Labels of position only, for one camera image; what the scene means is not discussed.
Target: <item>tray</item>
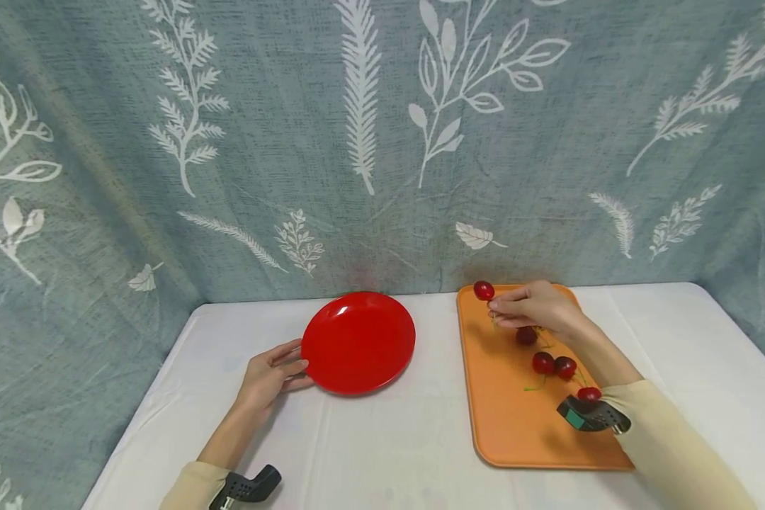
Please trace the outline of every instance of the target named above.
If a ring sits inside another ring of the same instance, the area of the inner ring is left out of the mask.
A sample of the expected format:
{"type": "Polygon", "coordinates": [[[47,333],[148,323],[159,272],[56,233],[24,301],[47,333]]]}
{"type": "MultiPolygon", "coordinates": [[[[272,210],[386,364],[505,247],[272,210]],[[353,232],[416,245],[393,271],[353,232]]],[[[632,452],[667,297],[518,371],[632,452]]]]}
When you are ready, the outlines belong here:
{"type": "MultiPolygon", "coordinates": [[[[520,287],[495,285],[496,295],[520,287]]],[[[570,289],[556,288],[577,304],[570,289]]],[[[574,359],[588,384],[595,385],[571,350],[545,329],[540,331],[536,345],[518,345],[516,330],[494,327],[487,304],[476,299],[470,285],[459,290],[457,306],[473,442],[485,462],[501,468],[634,468],[612,431],[575,430],[556,412],[558,404],[580,388],[576,378],[565,382],[549,377],[542,390],[523,391],[542,381],[531,367],[533,354],[542,344],[552,344],[545,350],[554,358],[574,359]]]]}

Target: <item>curtain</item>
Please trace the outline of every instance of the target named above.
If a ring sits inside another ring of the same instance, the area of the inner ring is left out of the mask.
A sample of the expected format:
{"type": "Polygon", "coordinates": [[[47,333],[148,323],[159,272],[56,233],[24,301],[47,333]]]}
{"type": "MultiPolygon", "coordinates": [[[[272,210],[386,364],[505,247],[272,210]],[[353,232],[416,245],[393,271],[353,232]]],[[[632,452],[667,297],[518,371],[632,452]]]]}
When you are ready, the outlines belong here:
{"type": "Polygon", "coordinates": [[[0,510],[78,508],[204,302],[533,278],[765,353],[765,4],[0,1],[0,510]]]}

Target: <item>beige sleeve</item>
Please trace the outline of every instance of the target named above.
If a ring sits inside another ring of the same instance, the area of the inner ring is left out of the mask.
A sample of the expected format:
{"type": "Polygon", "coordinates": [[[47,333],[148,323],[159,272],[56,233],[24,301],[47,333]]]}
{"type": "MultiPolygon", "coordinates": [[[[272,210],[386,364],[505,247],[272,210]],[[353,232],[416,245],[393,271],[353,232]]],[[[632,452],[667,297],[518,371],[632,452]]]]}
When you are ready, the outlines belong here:
{"type": "Polygon", "coordinates": [[[664,508],[757,508],[722,458],[650,381],[607,387],[603,398],[633,423],[618,442],[664,508]]]}
{"type": "Polygon", "coordinates": [[[159,506],[159,510],[208,510],[215,496],[225,487],[229,474],[222,467],[190,462],[159,506]]]}

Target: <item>table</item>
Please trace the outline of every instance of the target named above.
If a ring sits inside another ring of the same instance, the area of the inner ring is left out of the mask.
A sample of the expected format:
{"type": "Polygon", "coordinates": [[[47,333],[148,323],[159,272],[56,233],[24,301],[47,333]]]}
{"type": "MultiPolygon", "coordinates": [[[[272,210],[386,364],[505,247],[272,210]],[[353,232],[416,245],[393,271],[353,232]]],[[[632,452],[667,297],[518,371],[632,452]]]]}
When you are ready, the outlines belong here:
{"type": "MultiPolygon", "coordinates": [[[[697,285],[573,289],[583,310],[683,410],[765,509],[765,358],[697,285]]],[[[239,472],[284,482],[265,504],[306,510],[651,510],[633,473],[504,470],[473,449],[455,294],[397,296],[414,359],[372,397],[285,398],[239,472]]],[[[190,317],[83,509],[158,507],[195,460],[255,353],[302,334],[328,300],[204,305],[190,317]]]]}

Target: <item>black device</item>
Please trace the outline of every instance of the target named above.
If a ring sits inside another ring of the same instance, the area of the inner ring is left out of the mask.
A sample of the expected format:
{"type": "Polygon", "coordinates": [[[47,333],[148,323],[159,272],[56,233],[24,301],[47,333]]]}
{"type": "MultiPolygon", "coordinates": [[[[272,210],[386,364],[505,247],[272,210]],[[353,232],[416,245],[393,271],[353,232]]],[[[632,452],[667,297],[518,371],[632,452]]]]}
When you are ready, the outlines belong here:
{"type": "Polygon", "coordinates": [[[281,479],[281,473],[269,464],[266,464],[258,476],[252,480],[231,472],[227,475],[225,488],[221,489],[221,492],[213,499],[210,510],[231,509],[235,501],[245,503],[265,501],[281,483],[281,479]]]}
{"type": "Polygon", "coordinates": [[[587,433],[612,429],[615,434],[623,434],[633,425],[624,413],[602,399],[589,402],[570,395],[561,402],[558,414],[575,429],[587,433]]]}

